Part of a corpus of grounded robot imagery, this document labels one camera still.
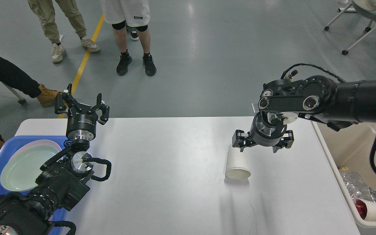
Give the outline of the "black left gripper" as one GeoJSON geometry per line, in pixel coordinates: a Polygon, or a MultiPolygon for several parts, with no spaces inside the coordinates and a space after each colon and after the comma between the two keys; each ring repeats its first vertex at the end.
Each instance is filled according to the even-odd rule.
{"type": "Polygon", "coordinates": [[[96,123],[105,125],[109,120],[110,107],[102,100],[99,93],[95,106],[90,107],[88,114],[82,114],[82,106],[71,94],[72,84],[67,89],[58,92],[55,97],[54,113],[68,114],[66,137],[69,140],[85,139],[88,141],[96,137],[96,123]]]}

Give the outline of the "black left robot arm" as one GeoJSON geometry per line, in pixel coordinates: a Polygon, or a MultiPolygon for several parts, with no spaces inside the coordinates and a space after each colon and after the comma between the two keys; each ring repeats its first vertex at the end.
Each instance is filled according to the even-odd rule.
{"type": "Polygon", "coordinates": [[[11,192],[0,196],[0,235],[48,235],[55,227],[66,227],[68,235],[76,233],[70,221],[51,221],[57,209],[70,211],[88,193],[89,180],[105,181],[112,164],[88,153],[96,137],[96,124],[109,119],[110,107],[97,95],[93,106],[79,103],[71,94],[72,84],[56,96],[54,112],[67,114],[63,150],[42,164],[37,186],[26,195],[11,192]]]}

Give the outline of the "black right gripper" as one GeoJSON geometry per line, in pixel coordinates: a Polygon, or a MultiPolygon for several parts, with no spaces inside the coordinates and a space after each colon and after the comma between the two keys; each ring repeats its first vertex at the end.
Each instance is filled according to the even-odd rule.
{"type": "Polygon", "coordinates": [[[238,148],[240,153],[245,148],[252,146],[271,146],[273,153],[279,149],[289,149],[294,143],[294,134],[292,130],[286,130],[284,121],[287,119],[283,113],[270,113],[274,117],[272,122],[268,120],[267,114],[257,113],[254,116],[251,129],[248,133],[243,130],[235,130],[232,136],[232,147],[238,148]]]}

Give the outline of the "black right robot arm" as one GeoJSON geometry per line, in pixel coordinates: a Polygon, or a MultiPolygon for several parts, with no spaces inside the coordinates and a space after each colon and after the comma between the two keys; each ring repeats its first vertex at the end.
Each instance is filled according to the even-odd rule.
{"type": "MultiPolygon", "coordinates": [[[[274,153],[289,149],[294,137],[287,127],[298,118],[323,123],[337,132],[361,122],[376,123],[376,80],[346,82],[317,66],[337,82],[321,75],[294,81],[295,67],[297,64],[286,69],[280,79],[263,84],[259,101],[252,104],[255,116],[251,129],[234,132],[233,148],[242,152],[246,147],[270,146],[274,153]]],[[[376,174],[375,152],[376,137],[369,155],[376,174]]]]}

